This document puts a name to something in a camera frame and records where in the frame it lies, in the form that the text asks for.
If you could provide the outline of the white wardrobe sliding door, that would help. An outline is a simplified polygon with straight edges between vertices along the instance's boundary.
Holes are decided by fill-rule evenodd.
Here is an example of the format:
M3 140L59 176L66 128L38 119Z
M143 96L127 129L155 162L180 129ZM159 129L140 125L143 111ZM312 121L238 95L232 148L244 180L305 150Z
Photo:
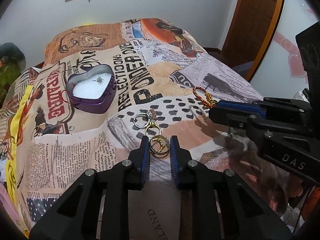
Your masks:
M263 97L293 98L308 88L296 35L318 22L307 0L285 0L273 40L250 84Z

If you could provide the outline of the printed newspaper pattern bedspread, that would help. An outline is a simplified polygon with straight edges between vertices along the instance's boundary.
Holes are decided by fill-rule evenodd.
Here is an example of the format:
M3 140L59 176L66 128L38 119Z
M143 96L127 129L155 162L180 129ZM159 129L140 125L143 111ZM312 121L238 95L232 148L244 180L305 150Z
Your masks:
M66 93L73 74L108 64L117 91L109 109L75 108ZM209 168L234 169L278 215L301 180L257 156L243 131L214 124L195 98L250 103L261 95L210 56L185 30L157 18L85 25L57 35L44 64L25 71L1 108L1 203L28 236L52 204L89 168L111 169L144 135L176 135Z

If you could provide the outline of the green patterned cloth pile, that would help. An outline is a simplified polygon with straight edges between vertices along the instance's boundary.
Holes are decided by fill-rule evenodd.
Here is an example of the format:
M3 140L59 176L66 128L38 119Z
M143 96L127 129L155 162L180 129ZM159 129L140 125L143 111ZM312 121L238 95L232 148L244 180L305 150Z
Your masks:
M1 102L7 96L10 86L20 76L21 72L15 60L4 56L1 58Z

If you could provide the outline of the grey plush pillow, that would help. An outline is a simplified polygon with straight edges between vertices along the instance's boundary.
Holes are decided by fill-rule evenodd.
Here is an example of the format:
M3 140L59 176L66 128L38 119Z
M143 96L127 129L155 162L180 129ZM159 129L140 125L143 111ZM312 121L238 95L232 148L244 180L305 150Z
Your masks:
M1 63L15 61L20 70L25 69L25 56L12 42L1 44Z

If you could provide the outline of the purple heart-shaped tin box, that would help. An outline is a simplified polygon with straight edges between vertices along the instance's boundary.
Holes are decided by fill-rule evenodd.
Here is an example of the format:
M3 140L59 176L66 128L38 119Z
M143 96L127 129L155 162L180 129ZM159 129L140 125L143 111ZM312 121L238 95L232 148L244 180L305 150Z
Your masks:
M73 74L66 83L66 93L71 104L93 114L105 113L116 91L115 75L108 64L97 65L82 74Z

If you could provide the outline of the brown wooden door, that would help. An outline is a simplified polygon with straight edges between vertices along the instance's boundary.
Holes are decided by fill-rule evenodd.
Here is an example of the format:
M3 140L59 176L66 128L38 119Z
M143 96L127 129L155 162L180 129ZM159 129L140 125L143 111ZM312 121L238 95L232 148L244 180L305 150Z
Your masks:
M245 79L257 71L276 31L284 0L238 0L222 55L233 69L246 64Z

